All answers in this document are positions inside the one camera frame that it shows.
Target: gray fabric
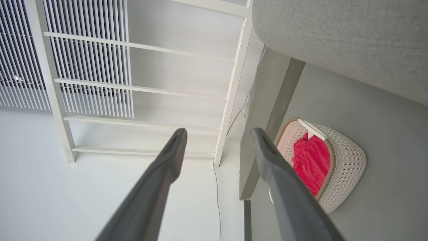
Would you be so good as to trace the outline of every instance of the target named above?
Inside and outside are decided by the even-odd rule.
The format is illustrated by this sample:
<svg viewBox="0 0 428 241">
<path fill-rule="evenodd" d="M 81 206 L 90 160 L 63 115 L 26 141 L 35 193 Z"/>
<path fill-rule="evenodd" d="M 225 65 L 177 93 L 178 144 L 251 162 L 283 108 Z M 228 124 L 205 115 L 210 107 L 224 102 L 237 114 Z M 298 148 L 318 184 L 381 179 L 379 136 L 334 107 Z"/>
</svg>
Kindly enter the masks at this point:
<svg viewBox="0 0 428 241">
<path fill-rule="evenodd" d="M 428 1 L 254 0 L 253 23 L 277 52 L 428 105 Z"/>
</svg>

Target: gray floor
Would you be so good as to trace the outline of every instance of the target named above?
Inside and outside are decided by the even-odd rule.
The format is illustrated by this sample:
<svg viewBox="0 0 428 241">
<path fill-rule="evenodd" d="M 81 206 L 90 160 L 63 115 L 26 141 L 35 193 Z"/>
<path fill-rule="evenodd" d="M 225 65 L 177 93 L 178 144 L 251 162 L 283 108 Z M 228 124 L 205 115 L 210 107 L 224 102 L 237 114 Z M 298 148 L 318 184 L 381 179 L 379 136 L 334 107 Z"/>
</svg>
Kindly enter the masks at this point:
<svg viewBox="0 0 428 241">
<path fill-rule="evenodd" d="M 332 221 L 348 241 L 423 240 L 428 224 L 428 107 L 306 65 L 284 120 L 332 127 L 360 145 L 368 164 Z M 280 240 L 268 186 L 252 198 L 253 240 Z"/>
</svg>

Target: white plastic basket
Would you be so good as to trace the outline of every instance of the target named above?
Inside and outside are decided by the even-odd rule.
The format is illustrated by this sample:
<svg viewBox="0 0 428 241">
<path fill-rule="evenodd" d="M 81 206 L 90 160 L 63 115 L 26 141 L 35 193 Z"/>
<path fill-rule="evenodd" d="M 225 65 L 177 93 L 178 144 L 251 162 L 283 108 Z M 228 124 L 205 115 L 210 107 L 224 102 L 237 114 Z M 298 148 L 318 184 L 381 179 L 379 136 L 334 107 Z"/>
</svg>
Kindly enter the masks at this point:
<svg viewBox="0 0 428 241">
<path fill-rule="evenodd" d="M 366 154 L 355 142 L 326 126 L 292 118 L 285 124 L 275 145 L 284 159 L 293 166 L 294 144 L 309 132 L 321 138 L 330 152 L 330 169 L 315 199 L 326 213 L 335 210 L 351 193 L 364 168 Z"/>
</svg>

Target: white shelving unit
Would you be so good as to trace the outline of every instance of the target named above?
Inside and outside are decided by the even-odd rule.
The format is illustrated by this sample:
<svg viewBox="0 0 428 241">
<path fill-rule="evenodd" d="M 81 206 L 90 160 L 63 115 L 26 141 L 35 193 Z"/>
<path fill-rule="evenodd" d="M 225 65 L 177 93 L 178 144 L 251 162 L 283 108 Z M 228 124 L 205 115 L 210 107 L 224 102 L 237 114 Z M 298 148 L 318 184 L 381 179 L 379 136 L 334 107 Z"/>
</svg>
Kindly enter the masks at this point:
<svg viewBox="0 0 428 241">
<path fill-rule="evenodd" d="M 32 38 L 34 41 L 35 50 L 39 59 L 42 76 L 45 80 L 46 92 L 51 103 L 51 109 L 55 119 L 56 127 L 61 138 L 61 143 L 67 156 L 69 163 L 76 161 L 77 152 L 92 152 L 92 153 L 104 153 L 104 154 L 136 154 L 136 155 L 149 155 L 156 156 L 160 150 L 135 150 L 135 149 L 122 149 L 122 148 L 100 148 L 100 147 L 87 147 L 87 146 L 75 146 L 74 139 L 71 133 L 69 121 L 82 121 L 90 123 L 100 124 L 113 124 L 113 125 L 125 125 L 125 126 L 136 126 L 136 127 L 156 127 L 165 129 L 175 129 L 185 127 L 189 130 L 214 133 L 217 135 L 217 144 L 214 153 L 199 153 L 199 152 L 187 152 L 187 157 L 198 157 L 198 158 L 209 158 L 214 159 L 214 165 L 220 166 L 220 160 L 223 153 L 223 147 L 226 140 L 226 132 L 229 127 L 232 109 L 235 102 L 235 97 L 238 90 L 239 81 L 241 78 L 242 69 L 244 66 L 244 60 L 247 54 L 247 48 L 250 41 L 250 35 L 253 28 L 253 22 L 251 19 L 252 13 L 252 2 L 248 0 L 246 6 L 240 6 L 220 0 L 211 1 L 199 1 L 199 0 L 172 0 L 174 2 L 192 5 L 204 9 L 214 10 L 229 15 L 242 17 L 242 27 L 239 35 L 238 45 L 236 48 L 235 57 L 223 58 L 217 56 L 210 56 L 205 54 L 192 53 L 187 51 L 180 51 L 169 48 L 161 48 L 156 46 L 144 45 L 139 43 L 132 43 L 129 41 L 118 41 L 111 39 L 95 38 L 88 36 L 80 36 L 74 34 L 65 33 L 54 33 L 48 31 L 48 24 L 46 22 L 45 10 L 43 0 L 24 0 L 29 19 L 30 29 L 32 32 Z M 56 72 L 54 54 L 51 47 L 51 39 L 71 39 L 80 41 L 90 41 L 101 44 L 119 45 L 121 47 L 132 47 L 140 48 L 151 51 L 159 51 L 170 54 L 179 54 L 189 57 L 196 57 L 202 59 L 209 59 L 214 61 L 221 61 L 229 64 L 233 64 L 233 69 L 230 76 L 229 87 L 226 96 L 209 96 L 200 95 L 197 93 L 182 93 L 175 92 L 160 88 L 141 87 L 128 84 L 114 84 L 100 81 L 88 81 L 82 79 L 73 78 L 59 78 Z M 100 88 L 129 90 L 136 92 L 155 93 L 170 96 L 180 96 L 182 98 L 194 98 L 194 99 L 210 99 L 224 103 L 224 110 L 221 118 L 221 123 L 218 128 L 208 128 L 200 126 L 182 126 L 173 124 L 163 124 L 160 122 L 147 122 L 138 120 L 124 120 L 119 118 L 110 117 L 88 117 L 84 115 L 71 115 L 67 114 L 64 101 L 62 100 L 62 92 L 60 89 L 61 84 L 75 84 L 85 85 Z"/>
</svg>

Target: red cloth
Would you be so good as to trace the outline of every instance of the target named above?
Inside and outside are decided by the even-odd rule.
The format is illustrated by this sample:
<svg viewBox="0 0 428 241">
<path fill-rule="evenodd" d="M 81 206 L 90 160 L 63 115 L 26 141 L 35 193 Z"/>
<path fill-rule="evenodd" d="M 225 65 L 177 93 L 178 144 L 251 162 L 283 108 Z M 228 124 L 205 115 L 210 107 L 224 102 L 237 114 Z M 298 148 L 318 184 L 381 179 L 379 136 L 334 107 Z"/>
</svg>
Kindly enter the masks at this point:
<svg viewBox="0 0 428 241">
<path fill-rule="evenodd" d="M 330 153 L 317 136 L 308 133 L 294 144 L 293 168 L 313 196 L 317 196 L 330 168 Z"/>
</svg>

